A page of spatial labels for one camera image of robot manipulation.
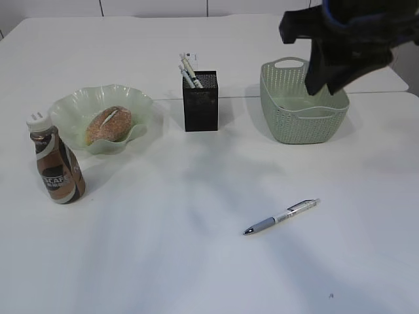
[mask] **coffee bottle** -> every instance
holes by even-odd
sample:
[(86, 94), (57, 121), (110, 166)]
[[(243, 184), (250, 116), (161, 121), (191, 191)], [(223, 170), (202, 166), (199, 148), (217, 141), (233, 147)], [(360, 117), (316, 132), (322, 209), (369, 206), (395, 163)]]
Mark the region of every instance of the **coffee bottle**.
[(38, 172), (52, 200), (60, 204), (78, 200), (86, 188), (79, 164), (49, 114), (32, 114), (26, 124), (35, 143)]

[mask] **green plastic basket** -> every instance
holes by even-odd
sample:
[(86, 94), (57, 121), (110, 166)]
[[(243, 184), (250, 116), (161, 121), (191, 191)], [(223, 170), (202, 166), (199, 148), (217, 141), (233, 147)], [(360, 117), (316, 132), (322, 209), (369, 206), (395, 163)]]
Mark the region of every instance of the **green plastic basket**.
[[(276, 67), (278, 62), (299, 61), (301, 67)], [(344, 90), (331, 95), (325, 86), (308, 95), (304, 79), (308, 62), (284, 58), (261, 67), (261, 103), (270, 131), (285, 144), (328, 141), (338, 130), (349, 108)]]

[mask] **ballpoint pen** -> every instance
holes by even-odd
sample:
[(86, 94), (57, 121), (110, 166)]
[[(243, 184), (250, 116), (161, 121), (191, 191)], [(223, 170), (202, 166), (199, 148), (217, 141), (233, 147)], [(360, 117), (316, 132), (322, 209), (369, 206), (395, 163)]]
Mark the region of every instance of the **ballpoint pen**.
[(192, 82), (191, 78), (189, 77), (188, 73), (186, 73), (185, 69), (182, 68), (182, 66), (179, 66), (180, 70), (181, 70), (181, 74), (182, 76), (185, 78), (185, 80), (188, 82), (189, 87), (191, 88), (195, 88), (194, 83)]
[(246, 229), (243, 232), (243, 234), (245, 236), (248, 236), (249, 234), (255, 234), (257, 232), (265, 230), (269, 227), (274, 226), (275, 224), (279, 224), (281, 221), (284, 221), (288, 218), (291, 218), (292, 216), (295, 216), (299, 213), (302, 213), (302, 212), (306, 211), (307, 209), (310, 209), (310, 208), (316, 206), (319, 202), (320, 202), (320, 199), (302, 201), (298, 204), (295, 204), (294, 206), (291, 206), (290, 208), (288, 208), (282, 214), (279, 214), (279, 215), (273, 216), (273, 217), (269, 217), (269, 218), (265, 219), (264, 221), (261, 221), (258, 224), (254, 224), (252, 227)]
[(191, 65), (189, 64), (188, 59), (183, 54), (180, 54), (180, 56), (181, 56), (181, 60), (182, 60), (183, 65), (185, 66), (186, 71), (188, 71), (189, 75), (191, 76), (192, 81), (194, 82), (194, 85), (197, 88), (204, 88), (201, 82), (196, 77), (195, 72), (193, 68), (191, 67)]

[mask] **bottle cap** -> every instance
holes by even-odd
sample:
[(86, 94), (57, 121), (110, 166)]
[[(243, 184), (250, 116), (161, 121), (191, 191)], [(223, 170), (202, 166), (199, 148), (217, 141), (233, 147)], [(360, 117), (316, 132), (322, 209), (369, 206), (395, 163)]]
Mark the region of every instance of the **bottle cap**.
[(37, 112), (33, 113), (26, 120), (29, 132), (43, 132), (52, 127), (52, 120), (48, 113)]

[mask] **bread roll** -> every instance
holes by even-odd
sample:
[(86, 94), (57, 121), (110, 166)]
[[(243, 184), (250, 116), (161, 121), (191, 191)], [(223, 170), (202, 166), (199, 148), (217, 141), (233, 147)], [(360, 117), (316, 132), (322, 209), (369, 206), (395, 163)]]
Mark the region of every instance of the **bread roll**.
[(131, 112), (121, 106), (102, 111), (89, 124), (86, 130), (86, 144), (98, 139), (115, 142), (126, 135), (131, 128)]

